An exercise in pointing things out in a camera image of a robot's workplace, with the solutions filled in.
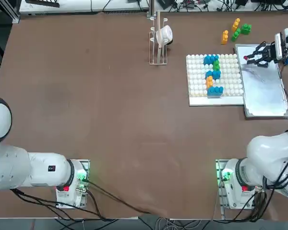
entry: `floor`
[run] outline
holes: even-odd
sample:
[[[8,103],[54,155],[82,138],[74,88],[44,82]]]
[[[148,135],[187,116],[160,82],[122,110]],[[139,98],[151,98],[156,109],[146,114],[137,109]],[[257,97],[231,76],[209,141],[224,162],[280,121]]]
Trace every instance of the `floor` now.
[[[11,20],[2,12],[0,12],[0,46],[5,49],[7,40],[11,31]],[[144,215],[141,217],[152,229],[155,229],[156,220],[158,217],[153,215]],[[202,229],[207,220],[203,220],[197,229]],[[72,226],[74,230],[95,230],[104,226],[102,221],[86,221],[84,226],[82,223],[77,223]],[[165,222],[161,225],[161,230],[165,227]],[[53,219],[0,219],[0,230],[59,230],[62,226]],[[107,230],[149,230],[149,227],[144,225],[140,220],[136,219],[120,219],[114,224],[107,226]],[[258,221],[256,223],[232,223],[219,224],[210,222],[206,230],[288,230],[288,222],[272,222]]]
[[[153,215],[142,216],[142,219],[153,229],[157,217]],[[202,230],[207,220],[203,220],[197,229]],[[72,225],[74,230],[96,230],[104,226],[102,221],[87,221],[84,223],[77,223]],[[165,221],[161,225],[161,230],[165,227]],[[52,219],[0,219],[0,230],[60,230],[62,226]],[[150,230],[148,226],[144,225],[140,220],[135,219],[121,219],[116,223],[111,224],[104,228],[106,230]],[[231,224],[218,224],[210,222],[205,230],[288,230],[288,222],[272,222],[272,221],[258,221],[256,223],[231,223]]]

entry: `brown table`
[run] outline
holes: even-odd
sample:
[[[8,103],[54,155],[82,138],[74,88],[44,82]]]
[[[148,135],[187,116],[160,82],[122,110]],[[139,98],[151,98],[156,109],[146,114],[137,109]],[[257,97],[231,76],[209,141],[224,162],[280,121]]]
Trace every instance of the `brown table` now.
[[[221,34],[236,17],[252,24],[238,43],[271,42],[288,27],[288,14],[279,12],[170,14],[168,65],[156,67],[148,65],[144,14],[21,20],[0,71],[0,97],[13,113],[5,143],[91,159],[91,179],[128,203],[163,217],[210,219],[215,159],[245,157],[253,137],[288,128],[288,120],[246,120],[242,106],[188,105],[186,54],[231,53],[234,43],[221,46]],[[283,78],[288,88],[288,68]],[[54,188],[24,191],[55,199]],[[139,215],[92,191],[105,216]],[[53,216],[0,191],[0,218]],[[265,218],[288,220],[288,199],[276,194]]]

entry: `toy building block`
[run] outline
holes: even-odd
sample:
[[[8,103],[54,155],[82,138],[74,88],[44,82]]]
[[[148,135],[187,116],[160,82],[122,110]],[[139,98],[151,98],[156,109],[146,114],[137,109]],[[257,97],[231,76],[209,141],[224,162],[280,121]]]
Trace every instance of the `toy building block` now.
[[[223,87],[210,87],[207,90],[207,96],[208,97],[220,97],[223,94]]]
[[[214,71],[212,72],[212,78],[213,78],[214,80],[220,79],[220,77],[221,77],[221,71],[219,71],[219,70],[214,70]]]
[[[218,60],[219,59],[219,56],[218,55],[207,55],[205,58],[204,58],[204,65],[208,64],[213,64],[214,61]]]
[[[210,60],[210,56],[207,55],[205,58],[204,58],[204,65],[210,65],[212,64],[211,60]]]
[[[240,23],[240,18],[237,18],[234,24],[232,25],[232,28],[231,28],[232,32],[235,32],[237,30],[239,23]]]
[[[212,85],[213,85],[212,76],[209,76],[209,77],[206,79],[207,89],[209,89],[210,87],[212,87]]]
[[[238,36],[240,35],[240,32],[241,32],[240,28],[238,28],[238,29],[236,30],[236,32],[234,32],[234,34],[233,34],[232,37],[231,37],[231,40],[232,40],[233,42],[237,40]]]
[[[252,29],[252,25],[250,24],[244,24],[242,27],[241,27],[241,33],[244,35],[248,35],[250,33]]]
[[[213,70],[220,70],[220,65],[218,63],[213,64]]]
[[[228,30],[223,31],[222,34],[222,45],[226,45],[227,44],[227,40],[228,40]]]
[[[207,71],[206,75],[205,75],[205,79],[207,79],[209,76],[212,76],[212,71]]]

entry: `white mug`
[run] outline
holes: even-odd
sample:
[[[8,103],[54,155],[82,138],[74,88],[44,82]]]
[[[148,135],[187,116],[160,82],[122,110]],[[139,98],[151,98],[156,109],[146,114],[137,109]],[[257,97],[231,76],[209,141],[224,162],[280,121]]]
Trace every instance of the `white mug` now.
[[[159,45],[165,46],[173,40],[172,29],[169,25],[161,28],[161,41],[159,41],[159,31],[156,32],[156,38]]]

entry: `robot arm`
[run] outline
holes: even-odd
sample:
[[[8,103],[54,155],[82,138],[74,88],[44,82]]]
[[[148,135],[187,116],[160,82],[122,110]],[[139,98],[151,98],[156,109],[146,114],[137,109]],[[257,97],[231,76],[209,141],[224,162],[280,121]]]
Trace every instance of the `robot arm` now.
[[[284,62],[288,59],[288,28],[275,35],[274,42],[267,45],[265,41],[260,43],[252,54],[244,56],[247,64],[255,64],[268,68],[271,61]]]
[[[265,179],[267,185],[273,185],[287,163],[288,132],[272,137],[253,138],[247,146],[247,158],[231,159],[223,170],[229,207],[242,208],[255,193],[256,187],[265,188]],[[279,181],[282,180],[284,180],[282,185],[286,185],[288,167]],[[275,191],[288,197],[288,184]]]
[[[12,113],[0,98],[0,142],[12,126]],[[27,152],[0,143],[0,190],[55,186],[57,201],[77,207],[86,205],[89,160],[67,160],[56,153]]]

